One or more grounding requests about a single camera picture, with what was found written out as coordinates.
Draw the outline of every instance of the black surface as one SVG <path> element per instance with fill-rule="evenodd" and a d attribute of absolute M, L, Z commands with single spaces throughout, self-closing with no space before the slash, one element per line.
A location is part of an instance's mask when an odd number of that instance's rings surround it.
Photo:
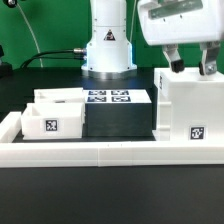
<path fill-rule="evenodd" d="M 31 87 L 81 84 L 73 72 L 18 70 L 0 79 L 2 116 L 24 109 Z M 0 169 L 2 224 L 223 224 L 223 210 L 223 165 Z"/>
<path fill-rule="evenodd" d="M 90 90 L 145 89 L 150 95 L 152 86 L 153 69 L 150 68 L 138 69 L 136 77 L 118 80 L 100 80 L 83 77 L 82 71 L 79 68 L 18 69 L 14 71 L 13 76 L 0 79 L 0 120 L 10 111 L 24 111 L 26 104 L 34 101 L 34 89 L 70 87 L 83 87 Z M 117 139 L 120 141 L 131 141 L 134 139 L 137 141 L 154 140 L 151 134 L 151 105 L 150 108 L 148 106 L 142 108 L 144 107 L 142 105 L 136 107 L 134 104 L 124 106 L 113 105 L 113 112 L 111 108 L 108 108 L 110 106 L 107 105 L 107 113 L 101 113 L 103 110 L 105 111 L 105 107 L 104 109 L 100 108 L 102 105 L 94 104 L 86 106 L 87 119 L 83 132 L 84 138 L 80 141 L 117 141 Z M 100 123 L 96 119 L 97 117 L 103 122 Z M 17 136 L 14 142 L 23 142 L 23 140 L 21 136 Z"/>
<path fill-rule="evenodd" d="M 151 103 L 87 105 L 87 136 L 153 137 Z"/>

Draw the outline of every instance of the black box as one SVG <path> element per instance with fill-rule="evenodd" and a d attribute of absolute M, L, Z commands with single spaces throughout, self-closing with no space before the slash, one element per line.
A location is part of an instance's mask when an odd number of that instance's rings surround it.
<path fill-rule="evenodd" d="M 101 103 L 86 104 L 87 136 L 152 136 L 151 103 L 107 103 L 101 97 Z"/>

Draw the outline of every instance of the table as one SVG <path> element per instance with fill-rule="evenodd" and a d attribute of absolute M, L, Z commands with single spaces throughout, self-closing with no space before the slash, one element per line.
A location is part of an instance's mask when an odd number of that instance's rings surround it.
<path fill-rule="evenodd" d="M 148 82 L 135 77 L 128 85 L 127 80 L 114 81 L 116 88 L 134 88 L 136 83 L 149 88 L 153 70 L 139 71 Z M 77 74 L 79 69 L 33 68 L 0 79 L 1 119 L 8 111 L 24 110 L 35 88 L 111 88 L 107 82 Z M 0 220 L 4 224 L 222 224 L 223 186 L 223 165 L 0 169 Z"/>

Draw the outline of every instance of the green background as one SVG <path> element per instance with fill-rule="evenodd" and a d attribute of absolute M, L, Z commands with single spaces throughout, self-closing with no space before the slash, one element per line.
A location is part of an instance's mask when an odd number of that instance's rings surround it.
<path fill-rule="evenodd" d="M 91 38 L 91 9 L 89 0 L 25 0 L 19 1 L 40 46 L 41 52 L 85 47 Z M 127 0 L 127 37 L 130 37 L 134 0 Z M 9 9 L 0 1 L 0 44 L 13 68 L 37 53 L 33 38 L 18 8 Z M 133 32 L 134 63 L 139 67 L 168 66 L 161 47 L 148 46 L 142 36 L 136 14 Z M 186 66 L 198 66 L 202 52 L 198 44 L 180 46 Z M 218 69 L 224 72 L 224 49 L 218 58 Z M 44 67 L 80 67 L 76 60 L 44 60 Z M 31 66 L 39 67 L 39 61 Z"/>

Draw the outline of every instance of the white platform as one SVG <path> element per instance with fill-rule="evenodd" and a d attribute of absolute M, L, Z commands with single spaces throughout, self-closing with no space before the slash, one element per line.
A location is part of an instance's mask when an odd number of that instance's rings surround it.
<path fill-rule="evenodd" d="M 9 114 L 0 124 L 0 167 L 224 164 L 220 142 L 8 143 L 21 127 L 20 117 Z"/>

